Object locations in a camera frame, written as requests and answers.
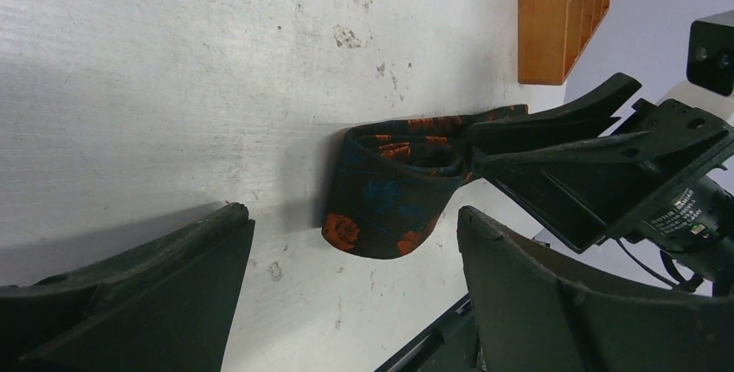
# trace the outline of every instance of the wooden box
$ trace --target wooden box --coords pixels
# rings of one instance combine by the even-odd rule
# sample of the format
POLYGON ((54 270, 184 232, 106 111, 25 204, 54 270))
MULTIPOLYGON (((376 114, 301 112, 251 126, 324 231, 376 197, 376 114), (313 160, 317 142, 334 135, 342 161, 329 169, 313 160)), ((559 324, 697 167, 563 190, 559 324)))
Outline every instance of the wooden box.
POLYGON ((518 0, 518 81, 562 85, 609 0, 518 0))

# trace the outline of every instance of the brown wooden box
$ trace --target brown wooden box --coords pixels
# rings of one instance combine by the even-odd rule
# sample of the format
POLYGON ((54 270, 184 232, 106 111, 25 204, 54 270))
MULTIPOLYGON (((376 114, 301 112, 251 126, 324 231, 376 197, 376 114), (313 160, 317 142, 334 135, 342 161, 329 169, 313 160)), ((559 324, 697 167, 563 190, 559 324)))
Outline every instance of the brown wooden box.
POLYGON ((609 0, 518 0, 518 81, 562 85, 609 0))

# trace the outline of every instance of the black floral cloth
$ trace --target black floral cloth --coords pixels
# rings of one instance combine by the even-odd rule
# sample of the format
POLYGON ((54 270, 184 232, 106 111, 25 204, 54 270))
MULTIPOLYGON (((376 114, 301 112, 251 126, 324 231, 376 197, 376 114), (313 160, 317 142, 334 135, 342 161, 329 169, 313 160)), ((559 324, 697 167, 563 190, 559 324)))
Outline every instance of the black floral cloth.
POLYGON ((466 141, 477 123, 527 114, 506 106, 476 115, 402 119, 351 128, 332 179, 321 234, 347 253, 381 260, 413 252, 451 195, 476 180, 484 153, 466 141))

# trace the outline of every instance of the wooden compartment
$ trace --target wooden compartment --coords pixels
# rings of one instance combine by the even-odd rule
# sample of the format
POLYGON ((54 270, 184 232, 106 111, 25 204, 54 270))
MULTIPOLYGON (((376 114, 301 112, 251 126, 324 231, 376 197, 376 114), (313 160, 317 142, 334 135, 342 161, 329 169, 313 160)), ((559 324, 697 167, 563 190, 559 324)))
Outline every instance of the wooden compartment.
POLYGON ((562 85, 609 0, 518 0, 518 81, 562 85))

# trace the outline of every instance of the white table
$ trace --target white table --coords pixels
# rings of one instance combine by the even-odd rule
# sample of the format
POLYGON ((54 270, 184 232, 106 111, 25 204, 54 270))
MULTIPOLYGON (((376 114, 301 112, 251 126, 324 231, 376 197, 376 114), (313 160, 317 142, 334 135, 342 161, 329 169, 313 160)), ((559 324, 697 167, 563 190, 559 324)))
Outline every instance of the white table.
POLYGON ((0 16, 0 284, 242 202, 257 225, 222 369, 367 371, 466 292, 460 206, 539 230, 483 182, 399 260, 340 253, 314 218, 345 127, 562 102, 517 84, 517 0, 0 0, 0 16))

